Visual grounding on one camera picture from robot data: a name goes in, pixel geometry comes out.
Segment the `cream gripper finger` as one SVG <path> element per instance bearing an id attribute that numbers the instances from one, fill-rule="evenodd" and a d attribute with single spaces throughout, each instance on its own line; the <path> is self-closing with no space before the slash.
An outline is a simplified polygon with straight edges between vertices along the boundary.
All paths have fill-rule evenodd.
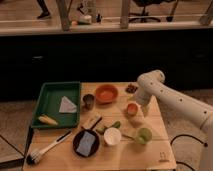
<path id="1" fill-rule="evenodd" d="M 149 106 L 142 106 L 141 110 L 142 110 L 142 112 L 144 114 L 144 117 L 147 117 L 148 114 L 149 114 Z"/>

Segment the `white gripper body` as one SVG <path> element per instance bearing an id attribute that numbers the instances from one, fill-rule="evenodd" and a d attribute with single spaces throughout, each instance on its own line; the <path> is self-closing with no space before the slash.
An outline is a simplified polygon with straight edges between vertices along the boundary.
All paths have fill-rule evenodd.
<path id="1" fill-rule="evenodd" d="M 134 94 L 135 101 L 141 106 L 147 106 L 151 101 L 152 95 L 142 88 L 138 88 Z"/>

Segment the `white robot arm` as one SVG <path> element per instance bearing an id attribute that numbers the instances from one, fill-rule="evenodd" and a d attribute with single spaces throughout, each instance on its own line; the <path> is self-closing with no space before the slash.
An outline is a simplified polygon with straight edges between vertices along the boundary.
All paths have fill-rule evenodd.
<path id="1" fill-rule="evenodd" d="M 145 107 L 155 96 L 169 107 L 178 110 L 206 134 L 199 171 L 213 171 L 213 106 L 164 85 L 165 75 L 161 70 L 141 74 L 137 78 L 138 89 L 135 101 Z"/>

